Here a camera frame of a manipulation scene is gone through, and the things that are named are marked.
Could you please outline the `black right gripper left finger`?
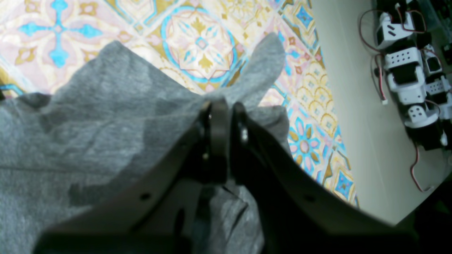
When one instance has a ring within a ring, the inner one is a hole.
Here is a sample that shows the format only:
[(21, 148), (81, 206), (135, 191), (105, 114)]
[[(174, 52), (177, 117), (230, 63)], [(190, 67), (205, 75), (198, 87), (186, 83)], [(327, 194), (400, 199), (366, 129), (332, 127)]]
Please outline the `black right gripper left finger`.
[(229, 109), (208, 101), (189, 130), (134, 185), (42, 233), (35, 254), (191, 254), (203, 187), (227, 182)]

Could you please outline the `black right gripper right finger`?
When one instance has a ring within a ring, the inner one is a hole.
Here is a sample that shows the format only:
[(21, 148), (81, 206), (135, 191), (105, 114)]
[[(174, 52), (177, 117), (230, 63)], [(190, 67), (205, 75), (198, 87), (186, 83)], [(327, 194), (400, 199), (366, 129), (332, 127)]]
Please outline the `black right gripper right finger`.
[(336, 198), (307, 175), (241, 103), (232, 109), (231, 173), (254, 197), (267, 254), (419, 254), (411, 233)]

